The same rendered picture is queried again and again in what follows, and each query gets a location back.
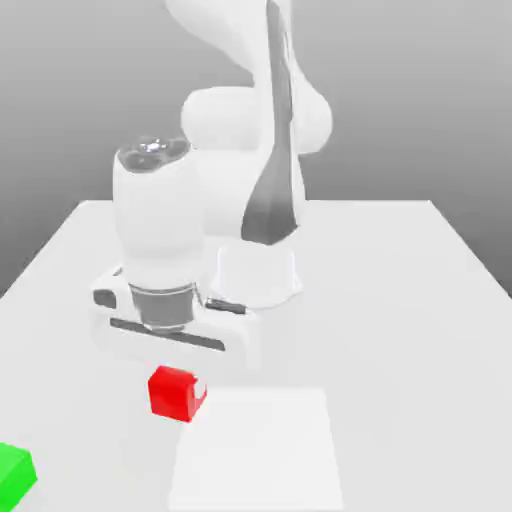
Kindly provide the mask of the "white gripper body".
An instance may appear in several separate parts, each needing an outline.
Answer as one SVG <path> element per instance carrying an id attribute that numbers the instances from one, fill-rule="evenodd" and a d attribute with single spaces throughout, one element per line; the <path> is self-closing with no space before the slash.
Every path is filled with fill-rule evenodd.
<path id="1" fill-rule="evenodd" d="M 259 321 L 207 310 L 172 332 L 154 331 L 111 314 L 91 315 L 97 345 L 116 356 L 185 370 L 256 369 L 259 366 Z"/>

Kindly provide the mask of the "small red cube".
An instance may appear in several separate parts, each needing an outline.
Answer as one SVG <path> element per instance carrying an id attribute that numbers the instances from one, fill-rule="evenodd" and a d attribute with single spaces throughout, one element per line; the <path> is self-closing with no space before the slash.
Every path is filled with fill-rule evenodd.
<path id="1" fill-rule="evenodd" d="M 193 398 L 196 378 L 182 369 L 159 366 L 148 380 L 151 411 L 158 416 L 191 422 L 204 402 Z"/>

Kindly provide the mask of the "small green cube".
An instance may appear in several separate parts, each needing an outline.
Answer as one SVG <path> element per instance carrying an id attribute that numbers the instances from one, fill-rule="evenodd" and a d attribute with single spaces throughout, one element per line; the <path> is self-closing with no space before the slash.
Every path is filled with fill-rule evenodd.
<path id="1" fill-rule="evenodd" d="M 0 443 L 0 512 L 11 512 L 36 481 L 31 453 Z"/>

